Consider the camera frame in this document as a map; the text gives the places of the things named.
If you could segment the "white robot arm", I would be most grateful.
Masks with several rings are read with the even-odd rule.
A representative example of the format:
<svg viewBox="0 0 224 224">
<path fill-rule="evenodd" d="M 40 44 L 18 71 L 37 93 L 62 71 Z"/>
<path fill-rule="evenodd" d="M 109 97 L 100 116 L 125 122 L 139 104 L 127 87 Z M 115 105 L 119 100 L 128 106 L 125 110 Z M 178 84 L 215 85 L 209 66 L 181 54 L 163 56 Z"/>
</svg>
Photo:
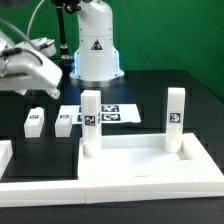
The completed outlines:
<svg viewBox="0 0 224 224">
<path fill-rule="evenodd" d="M 77 14 L 79 47 L 70 59 L 74 63 L 71 77 L 89 86 L 102 86 L 124 75 L 119 65 L 119 52 L 113 45 L 113 13 L 103 0 L 51 0 L 57 10 L 60 52 L 69 58 L 64 33 L 63 14 Z M 21 95 L 30 90 L 42 90 L 50 97 L 60 96 L 58 85 L 62 70 L 49 57 L 55 53 L 52 39 L 31 40 L 13 24 L 0 17 L 23 38 L 14 43 L 0 31 L 0 91 L 14 91 Z"/>
</svg>

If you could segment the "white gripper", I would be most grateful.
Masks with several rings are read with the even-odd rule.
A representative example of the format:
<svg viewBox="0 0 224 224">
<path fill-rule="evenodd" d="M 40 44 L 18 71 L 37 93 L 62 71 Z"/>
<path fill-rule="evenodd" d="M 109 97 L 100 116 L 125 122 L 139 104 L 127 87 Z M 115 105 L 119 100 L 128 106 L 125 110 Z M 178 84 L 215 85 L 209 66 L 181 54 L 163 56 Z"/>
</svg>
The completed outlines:
<svg viewBox="0 0 224 224">
<path fill-rule="evenodd" d="M 58 99 L 61 69 L 36 50 L 5 49 L 0 53 L 0 91 L 24 95 L 30 90 L 43 90 Z"/>
</svg>

